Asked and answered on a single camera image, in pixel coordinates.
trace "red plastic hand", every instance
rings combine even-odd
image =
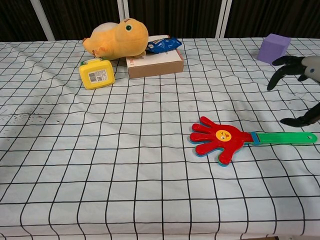
[[[231,125],[215,124],[205,116],[200,118],[203,124],[195,123],[192,125],[190,140],[195,143],[202,143],[195,147],[195,152],[200,155],[206,155],[215,150],[222,150],[218,157],[221,165],[228,165],[234,153],[238,151],[245,142],[252,142],[252,136],[248,132],[242,132]]]

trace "cardboard box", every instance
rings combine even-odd
[[[168,35],[149,36],[149,42],[168,37]],[[184,59],[178,49],[158,54],[147,53],[143,58],[126,57],[126,65],[131,79],[184,71]]]

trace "purple cube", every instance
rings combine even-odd
[[[257,59],[272,64],[274,60],[286,54],[290,42],[290,37],[269,34],[261,44]]]

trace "dark curtain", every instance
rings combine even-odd
[[[233,0],[226,38],[320,38],[320,0]]]
[[[81,40],[103,23],[119,23],[117,0],[40,0],[56,40]]]
[[[1,0],[0,42],[46,41],[29,0]]]
[[[149,35],[214,38],[221,0],[128,0],[129,15],[145,24]]]

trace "stuffed animal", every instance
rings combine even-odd
[[[145,56],[148,39],[146,26],[133,18],[127,18],[119,24],[107,22],[99,25],[89,38],[83,39],[82,44],[96,58],[115,60]]]

